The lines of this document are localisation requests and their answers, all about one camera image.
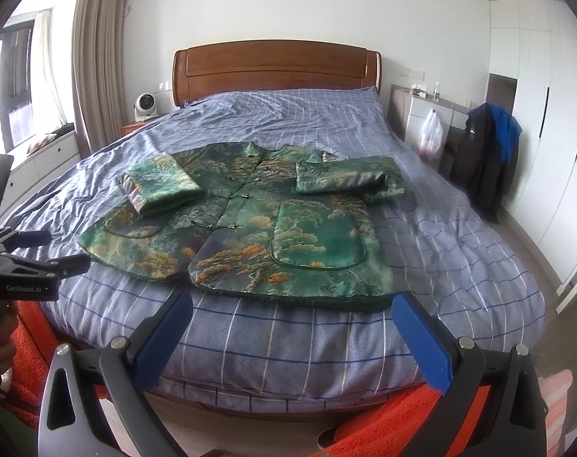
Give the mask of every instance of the screw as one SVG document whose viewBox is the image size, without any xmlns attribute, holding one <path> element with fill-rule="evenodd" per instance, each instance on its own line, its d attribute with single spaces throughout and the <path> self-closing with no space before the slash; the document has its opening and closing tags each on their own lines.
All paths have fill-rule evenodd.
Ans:
<svg viewBox="0 0 577 457">
<path fill-rule="evenodd" d="M 128 339 L 125 337 L 115 337 L 110 341 L 111 348 L 123 348 L 128 343 Z"/>
<path fill-rule="evenodd" d="M 60 344 L 60 345 L 58 345 L 58 347 L 56 347 L 56 354 L 58 354 L 59 356 L 64 356 L 64 354 L 67 354 L 69 350 L 70 350 L 70 345 Z"/>
<path fill-rule="evenodd" d="M 528 349 L 524 344 L 519 344 L 515 347 L 515 350 L 520 356 L 527 356 L 530 353 L 530 349 Z"/>
<path fill-rule="evenodd" d="M 469 337 L 460 338 L 460 347 L 461 348 L 465 348 L 467 350 L 470 350 L 470 349 L 474 348 L 474 346 L 475 346 L 475 342 L 471 338 L 469 338 Z"/>
</svg>

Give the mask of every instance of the window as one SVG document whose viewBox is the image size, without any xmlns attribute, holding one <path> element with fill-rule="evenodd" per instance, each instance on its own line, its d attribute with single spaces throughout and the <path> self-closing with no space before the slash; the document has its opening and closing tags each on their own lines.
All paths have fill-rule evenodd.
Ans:
<svg viewBox="0 0 577 457">
<path fill-rule="evenodd" d="M 34 134 L 30 48 L 34 21 L 6 27 L 1 37 L 0 120 L 5 152 Z"/>
</svg>

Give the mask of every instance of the black jacket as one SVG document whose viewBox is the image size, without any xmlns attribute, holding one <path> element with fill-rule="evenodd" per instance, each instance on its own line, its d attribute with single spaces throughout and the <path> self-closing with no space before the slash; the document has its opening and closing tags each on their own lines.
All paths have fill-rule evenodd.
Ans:
<svg viewBox="0 0 577 457">
<path fill-rule="evenodd" d="M 510 161 L 500 162 L 500 143 L 489 107 L 477 109 L 468 118 L 449 180 L 466 192 L 481 218 L 498 222 L 498 207 L 513 183 L 518 151 L 519 141 Z"/>
</svg>

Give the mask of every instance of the beige curtain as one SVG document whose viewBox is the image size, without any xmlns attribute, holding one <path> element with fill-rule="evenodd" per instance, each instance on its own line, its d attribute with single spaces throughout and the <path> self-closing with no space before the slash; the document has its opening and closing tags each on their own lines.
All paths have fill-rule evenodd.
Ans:
<svg viewBox="0 0 577 457">
<path fill-rule="evenodd" d="M 34 19 L 30 52 L 30 94 L 34 130 L 37 134 L 53 132 L 66 124 L 51 72 L 50 29 L 51 10 L 43 10 Z"/>
<path fill-rule="evenodd" d="M 73 29 L 75 129 L 82 156 L 119 139 L 125 0 L 77 0 Z"/>
</svg>

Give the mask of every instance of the wall socket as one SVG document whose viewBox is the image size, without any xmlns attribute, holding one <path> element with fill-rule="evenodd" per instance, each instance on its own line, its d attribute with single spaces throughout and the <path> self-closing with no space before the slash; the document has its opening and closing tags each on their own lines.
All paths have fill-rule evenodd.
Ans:
<svg viewBox="0 0 577 457">
<path fill-rule="evenodd" d="M 417 79 L 418 81 L 423 81 L 425 74 L 421 70 L 409 69 L 408 67 L 401 67 L 400 74 L 403 77 L 410 77 L 412 79 Z"/>
</svg>

